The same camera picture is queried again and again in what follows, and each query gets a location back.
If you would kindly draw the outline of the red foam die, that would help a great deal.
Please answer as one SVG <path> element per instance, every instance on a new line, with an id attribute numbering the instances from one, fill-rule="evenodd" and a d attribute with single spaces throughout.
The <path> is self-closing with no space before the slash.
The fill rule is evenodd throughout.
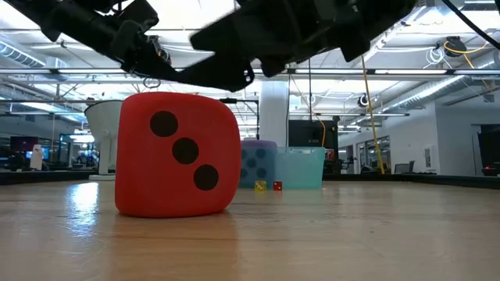
<path id="1" fill-rule="evenodd" d="M 221 212 L 234 199 L 240 172 L 238 122 L 221 101 L 172 92 L 123 101 L 115 184 L 119 213 L 174 218 Z"/>

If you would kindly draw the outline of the black computer case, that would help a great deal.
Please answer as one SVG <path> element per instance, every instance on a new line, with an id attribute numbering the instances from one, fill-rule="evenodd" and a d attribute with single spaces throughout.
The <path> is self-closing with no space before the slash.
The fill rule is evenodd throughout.
<path id="1" fill-rule="evenodd" d="M 325 148 L 324 174 L 327 176 L 341 174 L 341 160 L 338 152 L 338 119 L 289 120 L 288 145 Z"/>

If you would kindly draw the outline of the black aluminium table frame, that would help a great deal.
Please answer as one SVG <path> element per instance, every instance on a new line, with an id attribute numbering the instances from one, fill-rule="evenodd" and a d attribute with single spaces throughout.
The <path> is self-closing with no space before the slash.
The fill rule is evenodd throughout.
<path id="1" fill-rule="evenodd" d="M 89 180 L 95 171 L 33 171 L 33 172 L 0 172 L 0 186 L 48 183 L 61 181 Z M 287 177 L 281 180 L 285 190 L 318 190 L 328 182 L 409 182 L 457 187 L 471 187 L 500 190 L 500 177 L 486 176 L 439 176 L 433 174 L 403 173 L 396 175 L 328 175 L 323 180 L 305 180 Z"/>

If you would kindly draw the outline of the purple foam die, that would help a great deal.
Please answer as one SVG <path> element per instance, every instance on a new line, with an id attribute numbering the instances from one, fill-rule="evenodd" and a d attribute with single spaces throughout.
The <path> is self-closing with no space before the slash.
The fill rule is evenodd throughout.
<path id="1" fill-rule="evenodd" d="M 277 151 L 277 144 L 271 140 L 243 140 L 238 187 L 254 189 L 256 182 L 272 187 L 276 180 Z"/>

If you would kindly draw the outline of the black background rig frame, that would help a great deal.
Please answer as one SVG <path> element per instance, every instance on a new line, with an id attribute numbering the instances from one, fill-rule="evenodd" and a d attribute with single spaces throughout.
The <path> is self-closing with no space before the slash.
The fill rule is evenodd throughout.
<path id="1" fill-rule="evenodd" d="M 241 120 L 241 124 L 238 127 L 243 131 L 254 130 L 255 139 L 260 139 L 260 109 L 258 100 L 248 100 L 248 99 L 237 99 L 237 98 L 221 98 L 220 102 L 227 105 L 230 109 L 234 107 L 234 115 L 237 119 Z M 238 104 L 243 104 L 249 112 L 242 112 L 238 107 Z M 254 116 L 255 123 L 247 124 L 247 120 L 243 119 L 244 116 Z"/>

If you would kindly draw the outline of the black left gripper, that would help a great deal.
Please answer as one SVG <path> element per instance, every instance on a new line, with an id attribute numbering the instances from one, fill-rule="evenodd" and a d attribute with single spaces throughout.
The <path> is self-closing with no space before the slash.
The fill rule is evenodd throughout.
<path id="1" fill-rule="evenodd" d="M 158 80 L 235 92 L 255 79 L 251 63 L 232 55 L 215 54 L 177 71 L 164 58 L 157 37 L 144 34 L 131 20 L 124 21 L 114 35 L 112 54 L 122 70 Z"/>

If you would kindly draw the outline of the teal translucent plastic bin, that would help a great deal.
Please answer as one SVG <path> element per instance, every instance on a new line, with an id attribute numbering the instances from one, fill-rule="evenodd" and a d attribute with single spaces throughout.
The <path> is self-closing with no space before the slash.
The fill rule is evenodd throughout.
<path id="1" fill-rule="evenodd" d="M 305 180 L 322 180 L 324 148 L 279 148 L 276 157 L 276 180 L 292 177 Z"/>

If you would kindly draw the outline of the white bottle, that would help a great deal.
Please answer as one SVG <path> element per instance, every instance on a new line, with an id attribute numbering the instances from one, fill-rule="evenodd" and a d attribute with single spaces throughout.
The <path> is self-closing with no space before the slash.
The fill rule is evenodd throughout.
<path id="1" fill-rule="evenodd" d="M 30 157 L 30 168 L 33 170 L 42 170 L 44 152 L 40 144 L 35 144 Z"/>

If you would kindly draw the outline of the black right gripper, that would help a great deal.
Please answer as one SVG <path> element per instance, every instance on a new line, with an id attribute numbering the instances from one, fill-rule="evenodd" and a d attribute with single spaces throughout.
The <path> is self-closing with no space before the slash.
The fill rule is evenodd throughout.
<path id="1" fill-rule="evenodd" d="M 236 9 L 190 36 L 194 49 L 258 58 L 267 77 L 333 49 L 339 48 L 347 62 L 370 49 L 368 0 L 286 0 L 294 22 L 285 26 L 295 39 L 275 55 L 265 27 L 270 0 L 235 2 Z"/>

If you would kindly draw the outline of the dark computer monitor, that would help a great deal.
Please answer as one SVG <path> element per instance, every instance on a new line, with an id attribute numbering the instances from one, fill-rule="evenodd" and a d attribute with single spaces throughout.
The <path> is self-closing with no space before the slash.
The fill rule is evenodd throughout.
<path id="1" fill-rule="evenodd" d="M 12 136 L 9 139 L 9 147 L 12 151 L 33 151 L 35 145 L 39 144 L 38 137 Z"/>

